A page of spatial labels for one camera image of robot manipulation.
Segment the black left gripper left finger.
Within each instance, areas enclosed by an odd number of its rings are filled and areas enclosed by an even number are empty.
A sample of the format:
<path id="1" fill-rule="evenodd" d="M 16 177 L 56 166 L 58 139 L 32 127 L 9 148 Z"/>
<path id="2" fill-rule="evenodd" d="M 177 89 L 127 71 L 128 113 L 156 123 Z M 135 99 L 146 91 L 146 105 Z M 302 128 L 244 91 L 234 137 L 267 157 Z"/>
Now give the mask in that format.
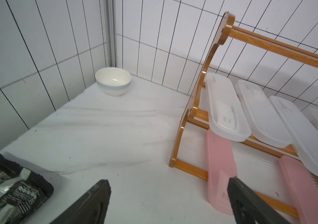
<path id="1" fill-rule="evenodd" d="M 108 180 L 102 179 L 60 214 L 53 224 L 103 224 L 111 196 Z"/>

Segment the pink pencil case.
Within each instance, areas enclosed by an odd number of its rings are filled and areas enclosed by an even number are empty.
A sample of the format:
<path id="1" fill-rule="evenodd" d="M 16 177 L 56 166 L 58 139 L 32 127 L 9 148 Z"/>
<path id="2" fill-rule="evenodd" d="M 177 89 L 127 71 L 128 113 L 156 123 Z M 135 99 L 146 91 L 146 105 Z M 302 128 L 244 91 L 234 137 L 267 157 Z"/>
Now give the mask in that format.
<path id="1" fill-rule="evenodd" d="M 238 172 L 231 141 L 209 129 L 206 133 L 206 154 L 209 202 L 219 212 L 233 215 L 228 184 Z"/>
<path id="2" fill-rule="evenodd" d="M 279 164 L 302 224 L 318 224 L 318 188 L 310 172 L 298 160 L 283 156 Z"/>

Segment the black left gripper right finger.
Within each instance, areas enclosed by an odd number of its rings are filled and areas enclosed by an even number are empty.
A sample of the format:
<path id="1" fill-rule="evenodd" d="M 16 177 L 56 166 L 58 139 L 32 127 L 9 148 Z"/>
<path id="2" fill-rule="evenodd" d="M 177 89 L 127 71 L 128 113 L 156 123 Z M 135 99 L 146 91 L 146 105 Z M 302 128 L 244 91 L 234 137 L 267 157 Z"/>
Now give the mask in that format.
<path id="1" fill-rule="evenodd" d="M 229 179 L 227 191 L 237 224 L 289 223 L 239 178 Z"/>

